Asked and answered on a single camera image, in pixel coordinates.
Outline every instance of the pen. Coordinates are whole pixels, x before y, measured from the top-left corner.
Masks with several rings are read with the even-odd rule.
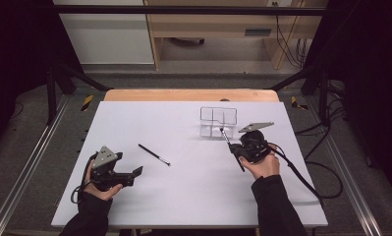
[[[155,156],[156,158],[158,158],[160,161],[164,162],[165,164],[167,164],[168,166],[171,166],[171,163],[162,159],[159,155],[153,153],[151,150],[149,150],[148,148],[142,146],[141,144],[138,144],[138,146],[144,150],[146,150],[148,153],[150,153],[151,155]]]

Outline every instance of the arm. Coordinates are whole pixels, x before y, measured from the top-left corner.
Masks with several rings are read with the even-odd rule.
[[[242,156],[240,160],[255,179],[252,191],[257,202],[260,235],[307,235],[297,212],[288,200],[275,153],[270,153],[256,164],[249,163]]]
[[[90,179],[91,166],[88,166],[85,180]],[[84,188],[83,197],[79,203],[79,213],[65,226],[60,236],[104,236],[108,229],[107,215],[112,206],[112,197],[123,188],[116,185],[107,192],[99,191],[94,184],[89,183]]]

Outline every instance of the wooden cabinet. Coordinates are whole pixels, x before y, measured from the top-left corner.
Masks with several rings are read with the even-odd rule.
[[[324,7],[327,0],[291,0],[291,7]],[[266,7],[268,0],[144,0],[147,6],[241,6]],[[156,68],[159,68],[162,41],[165,37],[260,37],[266,47],[274,69],[284,60],[285,43],[279,34],[282,47],[277,42],[275,16],[229,15],[147,15],[152,52]],[[313,38],[320,17],[278,17],[282,35],[292,38]]]

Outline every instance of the yellow and black tape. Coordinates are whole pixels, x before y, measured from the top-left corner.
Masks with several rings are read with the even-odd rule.
[[[88,107],[90,106],[91,100],[92,100],[92,95],[88,95],[85,98],[82,111],[87,111]]]
[[[294,108],[300,108],[303,110],[308,110],[308,106],[307,105],[299,105],[299,103],[297,102],[296,98],[294,96],[291,96],[291,106]]]

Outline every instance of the black sleeve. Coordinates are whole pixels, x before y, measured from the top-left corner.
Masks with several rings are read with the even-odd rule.
[[[60,236],[104,236],[108,229],[108,218],[112,200],[103,201],[91,194],[83,193],[79,213],[64,227]]]
[[[307,235],[280,175],[258,178],[252,185],[257,202],[257,217],[261,236]]]

